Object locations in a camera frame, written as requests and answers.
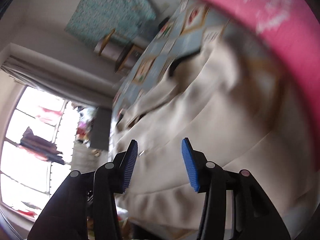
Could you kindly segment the beige jacket black trim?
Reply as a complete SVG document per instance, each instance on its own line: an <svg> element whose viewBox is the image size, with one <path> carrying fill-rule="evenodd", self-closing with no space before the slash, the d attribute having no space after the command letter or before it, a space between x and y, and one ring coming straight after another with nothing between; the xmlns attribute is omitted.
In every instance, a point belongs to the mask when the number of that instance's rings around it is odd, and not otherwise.
<svg viewBox="0 0 320 240"><path fill-rule="evenodd" d="M130 81L154 76L156 85L124 87L123 117L115 126L114 151L132 139L139 156L129 189L116 197L137 220L195 229L204 196L189 183L183 138L226 170L248 169L272 200L291 236L310 218L315 203L309 125L295 89L277 62L240 62L227 42L212 42L175 59L148 49Z"/></svg>

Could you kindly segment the pink floral blanket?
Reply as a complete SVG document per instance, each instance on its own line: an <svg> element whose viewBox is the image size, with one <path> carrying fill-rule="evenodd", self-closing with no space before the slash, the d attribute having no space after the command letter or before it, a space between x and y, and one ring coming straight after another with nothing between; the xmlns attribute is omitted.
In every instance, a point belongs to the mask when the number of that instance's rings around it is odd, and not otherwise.
<svg viewBox="0 0 320 240"><path fill-rule="evenodd" d="M305 0L204 0L262 39L293 77L308 109L319 169L319 22Z"/></svg>

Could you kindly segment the teal floral wall cloth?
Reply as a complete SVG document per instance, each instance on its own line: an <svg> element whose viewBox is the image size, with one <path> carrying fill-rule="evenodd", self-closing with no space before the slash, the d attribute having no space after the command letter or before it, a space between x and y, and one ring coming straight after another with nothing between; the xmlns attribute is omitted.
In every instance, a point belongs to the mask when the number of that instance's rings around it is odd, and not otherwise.
<svg viewBox="0 0 320 240"><path fill-rule="evenodd" d="M141 27L156 18L150 0L80 0L65 31L93 48L112 29L120 34L117 43L132 41Z"/></svg>

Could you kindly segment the patterned blue bed sheet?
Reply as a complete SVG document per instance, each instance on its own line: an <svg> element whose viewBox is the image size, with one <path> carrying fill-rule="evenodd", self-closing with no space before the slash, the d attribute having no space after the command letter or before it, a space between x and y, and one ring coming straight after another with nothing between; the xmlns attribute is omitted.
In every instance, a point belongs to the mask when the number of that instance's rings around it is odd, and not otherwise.
<svg viewBox="0 0 320 240"><path fill-rule="evenodd" d="M125 78L114 98L112 120L117 121L155 86L172 61L200 50L228 21L225 14L201 0L182 0Z"/></svg>

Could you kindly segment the grey curtain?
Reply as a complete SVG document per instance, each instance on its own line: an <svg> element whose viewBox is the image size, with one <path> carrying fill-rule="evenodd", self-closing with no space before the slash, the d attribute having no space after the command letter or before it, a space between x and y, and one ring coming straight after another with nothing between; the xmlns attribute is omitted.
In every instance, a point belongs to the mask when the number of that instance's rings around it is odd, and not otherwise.
<svg viewBox="0 0 320 240"><path fill-rule="evenodd" d="M1 70L21 84L44 90L81 105L106 109L111 109L113 105L112 96L15 56L8 57L1 65Z"/></svg>

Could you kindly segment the dark grey cabinet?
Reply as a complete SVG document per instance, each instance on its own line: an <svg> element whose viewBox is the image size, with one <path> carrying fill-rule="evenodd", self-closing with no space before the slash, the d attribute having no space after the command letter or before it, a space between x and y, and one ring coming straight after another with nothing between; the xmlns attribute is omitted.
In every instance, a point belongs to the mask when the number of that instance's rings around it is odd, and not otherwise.
<svg viewBox="0 0 320 240"><path fill-rule="evenodd" d="M90 132L91 148L108 151L112 111L98 107Z"/></svg>

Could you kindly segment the wooden chair black seat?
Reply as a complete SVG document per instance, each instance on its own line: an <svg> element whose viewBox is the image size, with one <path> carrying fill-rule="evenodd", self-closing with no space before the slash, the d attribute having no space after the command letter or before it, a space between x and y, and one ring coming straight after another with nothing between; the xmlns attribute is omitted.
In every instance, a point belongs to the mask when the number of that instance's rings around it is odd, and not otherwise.
<svg viewBox="0 0 320 240"><path fill-rule="evenodd" d="M113 28L95 46L94 52L114 62L114 72L127 76L144 52L144 49L120 35Z"/></svg>

